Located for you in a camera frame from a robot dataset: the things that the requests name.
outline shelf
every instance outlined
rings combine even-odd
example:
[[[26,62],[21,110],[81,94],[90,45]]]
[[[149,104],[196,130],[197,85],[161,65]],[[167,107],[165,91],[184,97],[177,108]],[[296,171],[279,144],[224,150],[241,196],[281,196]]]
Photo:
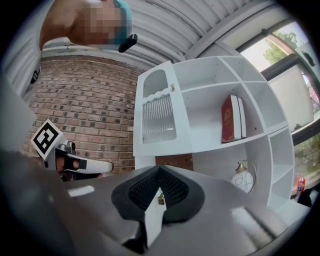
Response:
[[[276,212],[281,206],[283,206],[286,201],[289,200],[288,198],[285,199],[282,196],[279,196],[275,193],[271,193],[270,194],[270,198],[269,198],[269,203],[268,203],[268,207],[273,210],[274,212]]]
[[[267,129],[274,132],[286,125],[286,117],[278,99],[267,82],[246,82],[262,114]]]
[[[275,133],[279,132],[279,131],[282,131],[283,129],[288,129],[288,123],[287,121],[284,121],[284,122],[281,122],[281,123],[278,123],[274,126],[271,126],[271,127],[268,127],[267,129],[267,133],[268,134],[274,134],[276,135]]]
[[[254,163],[257,169],[256,187],[250,196],[266,205],[271,190],[272,175],[271,148],[268,136],[261,136],[250,141],[242,139],[235,142],[241,143],[233,144],[231,142],[233,145],[229,147],[193,153],[193,169],[195,172],[229,182],[235,174],[238,162],[248,160]],[[243,164],[255,177],[253,165],[249,162],[244,162]]]
[[[289,129],[286,127],[276,131],[275,134],[271,133],[269,138],[272,148],[273,165],[293,166],[294,153],[292,136]]]
[[[191,59],[172,66],[182,91],[211,84],[238,82],[232,71],[217,57]]]
[[[221,107],[230,95],[243,100],[247,138],[222,143]],[[221,83],[182,92],[186,108],[193,152],[231,147],[265,135],[256,107],[240,83]]]
[[[291,168],[282,178],[271,186],[271,193],[286,200],[290,199],[293,187],[294,170]]]
[[[292,168],[293,166],[288,164],[274,164],[272,173],[272,184],[279,181],[283,176],[290,172]]]
[[[244,57],[224,56],[219,58],[225,61],[243,81],[265,81],[261,73]]]

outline foliage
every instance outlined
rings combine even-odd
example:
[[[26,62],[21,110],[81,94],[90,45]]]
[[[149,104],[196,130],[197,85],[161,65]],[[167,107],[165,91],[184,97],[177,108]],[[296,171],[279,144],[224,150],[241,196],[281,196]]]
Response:
[[[158,196],[158,199],[165,199],[164,193],[161,193],[161,194]]]
[[[294,147],[296,164],[303,160],[301,167],[306,174],[320,170],[320,133]]]
[[[297,35],[294,32],[285,33],[276,31],[273,34],[285,41],[293,49],[298,47]],[[279,46],[271,42],[269,39],[266,38],[265,41],[269,45],[269,49],[265,51],[263,56],[271,65],[277,63],[287,56],[287,54]]]

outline tree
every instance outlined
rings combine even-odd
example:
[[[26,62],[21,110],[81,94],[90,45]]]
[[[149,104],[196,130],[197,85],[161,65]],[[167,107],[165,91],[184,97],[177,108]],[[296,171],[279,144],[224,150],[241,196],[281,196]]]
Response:
[[[296,49],[298,47],[297,35],[295,33],[285,33],[276,31],[273,34],[285,41],[293,49]],[[271,65],[277,63],[278,61],[282,60],[284,57],[287,56],[287,54],[279,46],[271,42],[269,39],[266,38],[265,41],[268,43],[269,49],[265,51],[263,56],[267,61],[269,61]]]

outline small plant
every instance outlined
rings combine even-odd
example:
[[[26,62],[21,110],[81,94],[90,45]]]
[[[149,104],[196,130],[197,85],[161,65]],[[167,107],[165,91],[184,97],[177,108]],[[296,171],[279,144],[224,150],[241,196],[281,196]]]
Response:
[[[158,204],[164,206],[165,205],[165,195],[164,193],[161,193],[158,196]]]

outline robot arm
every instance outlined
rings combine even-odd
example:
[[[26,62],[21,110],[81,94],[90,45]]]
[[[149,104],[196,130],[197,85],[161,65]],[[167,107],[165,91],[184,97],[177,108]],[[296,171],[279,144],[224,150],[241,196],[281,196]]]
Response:
[[[66,140],[64,134],[48,119],[31,139],[47,170],[56,170],[56,157],[64,157],[64,169],[81,174],[104,174],[114,169],[112,162],[92,160],[76,155],[76,145]],[[79,168],[74,169],[74,160]]]

